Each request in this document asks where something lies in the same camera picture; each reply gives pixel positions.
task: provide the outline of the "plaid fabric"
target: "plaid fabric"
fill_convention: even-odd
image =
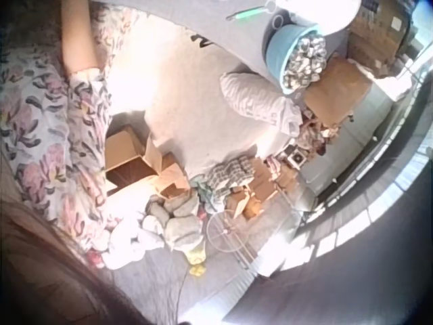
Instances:
[[[250,159],[248,159],[247,156],[240,157],[239,164],[241,165],[245,173],[254,175],[254,167],[251,165]]]
[[[239,159],[229,162],[226,166],[226,172],[230,176],[230,181],[227,184],[229,188],[246,185],[254,178],[254,174],[245,172]]]
[[[226,173],[225,167],[225,165],[217,165],[209,173],[208,185],[214,191],[224,188],[230,181],[230,176]]]

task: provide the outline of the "person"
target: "person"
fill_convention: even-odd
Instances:
[[[0,78],[1,150],[22,200],[85,251],[112,221],[106,75],[138,12],[92,8],[88,0],[10,3]]]
[[[133,21],[128,9],[92,7],[98,11],[91,12],[88,0],[2,4],[5,324],[151,324],[83,257],[110,219],[104,209],[111,119],[105,76],[120,49],[116,35]]]

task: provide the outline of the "folded clothes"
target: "folded clothes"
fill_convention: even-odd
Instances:
[[[247,156],[230,160],[228,163],[215,166],[207,175],[199,175],[190,183],[198,192],[207,213],[224,211],[225,199],[231,188],[244,186],[254,179],[254,167]]]

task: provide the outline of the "white cloth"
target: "white cloth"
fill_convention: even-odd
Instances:
[[[291,137],[299,135],[299,107],[262,76],[223,74],[220,83],[225,100],[238,114],[267,122]]]

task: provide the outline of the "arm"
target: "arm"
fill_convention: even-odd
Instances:
[[[98,67],[88,0],[62,0],[62,53],[68,74]]]

